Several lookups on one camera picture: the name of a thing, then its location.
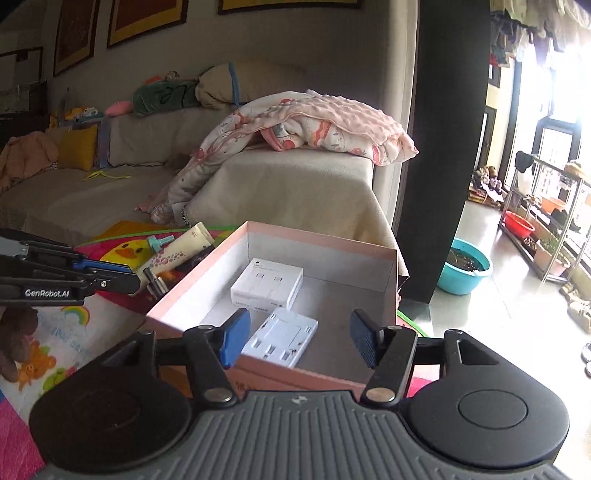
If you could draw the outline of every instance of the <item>picture frame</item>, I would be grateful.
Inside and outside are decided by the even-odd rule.
[[[184,24],[189,0],[113,0],[107,48]]]
[[[219,0],[217,13],[231,14],[271,8],[338,7],[360,8],[363,0]]]
[[[53,76],[92,58],[100,0],[63,0],[57,24]]]
[[[488,66],[488,83],[493,87],[501,87],[501,67]]]

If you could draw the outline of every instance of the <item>pink box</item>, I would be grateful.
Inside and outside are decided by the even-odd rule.
[[[247,222],[150,310],[143,328],[172,338],[197,325],[221,325],[237,308],[230,287],[253,258],[304,269],[292,310],[319,326],[298,368],[242,355],[227,371],[237,392],[352,390],[358,396],[372,370],[349,337],[349,318],[361,308],[382,325],[396,323],[397,251],[391,248]],[[266,316],[251,311],[251,332]]]

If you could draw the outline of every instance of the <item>pillow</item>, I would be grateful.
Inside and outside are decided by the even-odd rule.
[[[142,85],[133,94],[131,103],[139,116],[157,112],[172,112],[181,108],[200,106],[195,98],[195,85],[190,80],[159,80]]]
[[[305,92],[305,73],[298,67],[264,60],[224,63],[199,77],[197,100],[208,108],[220,109],[224,103],[244,104],[273,93]]]
[[[57,157],[57,166],[90,171],[95,159],[97,131],[98,127],[93,125],[83,130],[64,132],[58,146],[60,154]]]
[[[45,130],[46,135],[48,135],[55,144],[59,147],[61,143],[61,138],[64,136],[64,133],[67,132],[69,129],[67,127],[54,127],[48,128]]]
[[[122,102],[115,102],[107,110],[105,110],[106,116],[121,116],[126,115],[134,111],[134,106],[131,100],[123,100]]]

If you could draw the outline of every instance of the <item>white box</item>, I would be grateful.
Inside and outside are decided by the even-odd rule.
[[[253,258],[230,288],[232,303],[238,307],[272,313],[287,310],[300,291],[304,269]]]
[[[296,368],[241,355],[226,371],[236,390],[344,389],[360,394],[373,370],[349,336],[350,316],[354,309],[364,309],[381,325],[396,323],[395,249],[247,222],[148,312],[144,329],[172,338],[197,325],[221,325],[236,311],[230,287],[253,258],[303,268],[291,311],[316,319],[318,328]],[[250,313],[253,334],[268,315]]]
[[[284,308],[275,309],[251,336],[242,354],[294,368],[317,327],[314,319]]]

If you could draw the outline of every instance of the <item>shoe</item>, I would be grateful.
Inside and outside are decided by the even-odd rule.
[[[564,228],[564,224],[566,223],[566,220],[568,218],[568,216],[566,215],[566,212],[564,210],[558,210],[557,208],[555,208],[554,210],[552,210],[552,214],[550,215],[554,221],[560,225],[561,228]],[[550,224],[550,231],[554,231],[553,233],[556,232],[556,226],[553,225],[552,223]],[[572,220],[570,222],[570,226],[569,226],[569,230],[572,230],[575,233],[579,233],[581,230],[581,227],[579,225],[577,225],[574,220]]]
[[[587,345],[583,347],[583,350],[581,351],[581,358],[586,364],[591,362],[591,342],[587,343]]]
[[[581,294],[575,288],[571,293],[567,293],[565,296],[566,302],[570,305],[571,303],[580,303],[581,305],[589,305],[591,304],[588,300],[583,300],[581,298]]]
[[[589,305],[573,301],[567,308],[569,316],[587,333],[591,333],[591,308]]]
[[[562,287],[560,287],[559,292],[563,297],[566,297],[573,290],[574,290],[574,284],[572,284],[571,282],[568,282],[568,283],[565,283],[564,285],[562,285]]]

